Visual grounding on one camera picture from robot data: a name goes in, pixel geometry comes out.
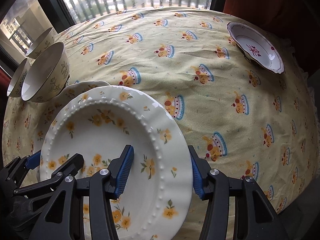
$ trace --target tablecloth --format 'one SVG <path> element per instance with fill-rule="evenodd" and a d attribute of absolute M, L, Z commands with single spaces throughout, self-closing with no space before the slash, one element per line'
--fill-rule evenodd
<path fill-rule="evenodd" d="M 281 55 L 285 72 L 249 63 L 227 31 L 230 21 L 262 33 Z M 274 35 L 219 12 L 153 7 L 97 17 L 59 33 L 56 41 L 66 46 L 70 84 L 104 80 L 152 96 L 201 158 L 227 176 L 253 176 L 278 213 L 315 176 L 319 150 L 312 100 L 292 53 Z M 4 165 L 32 153 L 46 105 L 9 98 Z M 35 182 L 31 172 L 23 185 Z M 193 194 L 176 239 L 199 237 L 206 206 Z"/>

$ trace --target red curtain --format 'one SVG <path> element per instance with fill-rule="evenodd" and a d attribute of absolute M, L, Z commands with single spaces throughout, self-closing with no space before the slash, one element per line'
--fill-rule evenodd
<path fill-rule="evenodd" d="M 302 0 L 226 0 L 223 12 L 289 38 L 300 67 L 309 75 L 320 67 L 315 57 L 320 26 Z"/>

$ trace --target white plate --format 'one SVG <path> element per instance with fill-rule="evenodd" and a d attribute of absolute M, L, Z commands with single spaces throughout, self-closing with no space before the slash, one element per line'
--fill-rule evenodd
<path fill-rule="evenodd" d="M 238 22 L 229 22 L 227 29 L 238 46 L 261 66 L 274 73 L 284 71 L 278 51 L 261 33 Z"/>
<path fill-rule="evenodd" d="M 71 100 L 45 136 L 41 180 L 50 178 L 74 153 L 81 153 L 85 160 L 76 178 L 91 176 L 119 157 L 126 144 L 134 148 L 132 168 L 124 193 L 111 201 L 118 236 L 121 240 L 170 240 L 191 202 L 190 154 L 174 119 L 139 90 L 100 87 Z M 86 199 L 84 226 L 90 239 L 87 203 Z"/>
<path fill-rule="evenodd" d="M 70 86 L 66 86 L 59 95 L 52 98 L 50 100 L 49 105 L 44 110 L 42 115 L 40 116 L 38 126 L 36 131 L 33 135 L 33 140 L 31 141 L 31 150 L 32 154 L 36 153 L 37 151 L 41 150 L 42 144 L 44 142 L 44 136 L 47 133 L 50 124 L 55 119 L 56 115 L 59 111 L 70 102 L 71 99 L 77 97 L 78 95 L 86 92 L 95 87 L 103 87 L 108 86 L 109 83 L 104 81 L 85 81 L 79 82 Z M 28 116 L 27 120 L 25 121 L 25 126 L 29 127 L 31 115 Z"/>

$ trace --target bowl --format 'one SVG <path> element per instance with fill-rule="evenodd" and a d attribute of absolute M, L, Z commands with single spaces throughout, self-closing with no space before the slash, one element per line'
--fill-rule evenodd
<path fill-rule="evenodd" d="M 7 90 L 7 96 L 8 97 L 20 97 L 21 96 L 21 89 L 23 81 L 30 69 L 30 63 L 27 58 L 22 60 L 20 65 L 18 66 L 17 70 L 12 76 L 12 79 L 10 81 L 8 90 Z"/>
<path fill-rule="evenodd" d="M 22 100 L 42 103 L 58 95 L 68 79 L 69 67 L 63 42 L 51 45 L 30 67 L 22 85 Z"/>
<path fill-rule="evenodd" d="M 36 39 L 36 41 L 32 43 L 31 47 L 27 51 L 26 56 L 37 59 L 37 57 L 52 44 L 54 44 L 54 33 L 53 28 L 51 27 L 45 30 Z"/>

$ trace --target metal screw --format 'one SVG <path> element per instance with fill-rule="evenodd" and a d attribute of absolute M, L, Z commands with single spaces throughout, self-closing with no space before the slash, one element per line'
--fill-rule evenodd
<path fill-rule="evenodd" d="M 247 182 L 254 182 L 254 178 L 251 177 L 251 176 L 246 176 L 246 177 L 245 177 L 245 180 L 246 180 Z"/>
<path fill-rule="evenodd" d="M 211 170 L 210 170 L 210 173 L 211 173 L 212 175 L 218 175 L 218 174 L 219 174 L 219 171 L 218 171 L 217 169 L 211 169 Z"/>
<path fill-rule="evenodd" d="M 108 169 L 102 169 L 99 172 L 101 175 L 107 175 L 109 173 Z"/>
<path fill-rule="evenodd" d="M 71 181 L 73 181 L 73 177 L 67 176 L 64 180 L 65 180 L 65 182 L 71 182 Z"/>

